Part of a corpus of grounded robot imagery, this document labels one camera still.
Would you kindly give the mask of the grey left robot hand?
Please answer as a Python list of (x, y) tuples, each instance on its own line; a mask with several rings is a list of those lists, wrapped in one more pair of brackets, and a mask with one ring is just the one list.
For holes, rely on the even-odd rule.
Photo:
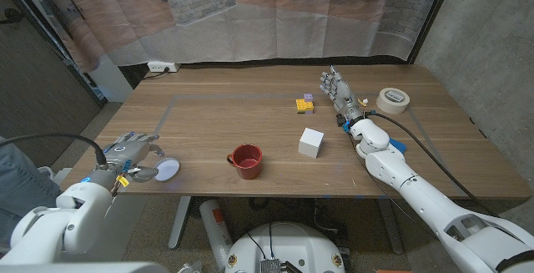
[(163, 157), (164, 151), (154, 141), (157, 134), (136, 134), (135, 132), (122, 134), (112, 144), (103, 148), (108, 167), (105, 169), (97, 165), (96, 169), (89, 172), (83, 182), (95, 183), (111, 190), (119, 185), (118, 177), (143, 183), (151, 180), (158, 169), (142, 166), (140, 163), (150, 152)]

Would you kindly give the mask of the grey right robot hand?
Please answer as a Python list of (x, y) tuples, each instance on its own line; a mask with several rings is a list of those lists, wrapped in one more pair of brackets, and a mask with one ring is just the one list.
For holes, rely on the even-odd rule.
[(332, 101), (338, 115), (345, 121), (357, 121), (364, 118), (355, 94), (333, 65), (330, 66), (328, 73), (321, 74), (320, 81), (320, 90)]

